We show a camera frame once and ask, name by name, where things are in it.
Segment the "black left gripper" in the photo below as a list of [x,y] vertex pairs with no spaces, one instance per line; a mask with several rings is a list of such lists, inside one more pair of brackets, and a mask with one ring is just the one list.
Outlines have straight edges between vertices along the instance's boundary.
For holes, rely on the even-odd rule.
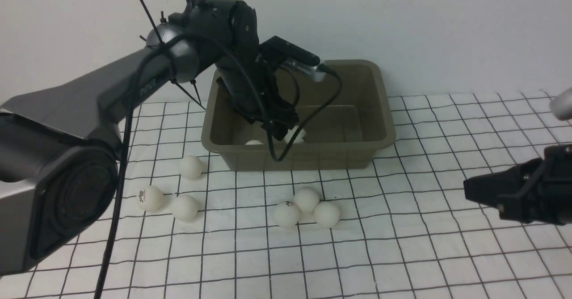
[[274,75],[286,59],[284,53],[267,44],[236,48],[232,53],[234,59],[221,57],[216,68],[218,84],[229,94],[235,111],[247,122],[269,125],[273,140],[291,141],[299,128],[299,116],[294,104],[280,96]]

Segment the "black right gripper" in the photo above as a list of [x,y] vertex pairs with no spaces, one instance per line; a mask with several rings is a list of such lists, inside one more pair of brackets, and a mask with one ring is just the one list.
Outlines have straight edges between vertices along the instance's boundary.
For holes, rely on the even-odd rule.
[[466,179],[464,196],[497,209],[502,220],[570,224],[571,160],[570,144],[547,147],[543,158]]

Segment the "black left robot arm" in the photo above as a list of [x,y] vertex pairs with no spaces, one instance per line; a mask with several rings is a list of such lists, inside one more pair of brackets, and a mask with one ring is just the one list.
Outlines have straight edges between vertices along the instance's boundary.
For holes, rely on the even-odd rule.
[[119,124],[171,80],[215,65],[235,111],[282,139],[299,118],[261,56],[256,12],[196,0],[150,32],[145,48],[69,83],[1,106],[1,275],[27,272],[94,223],[120,181]]

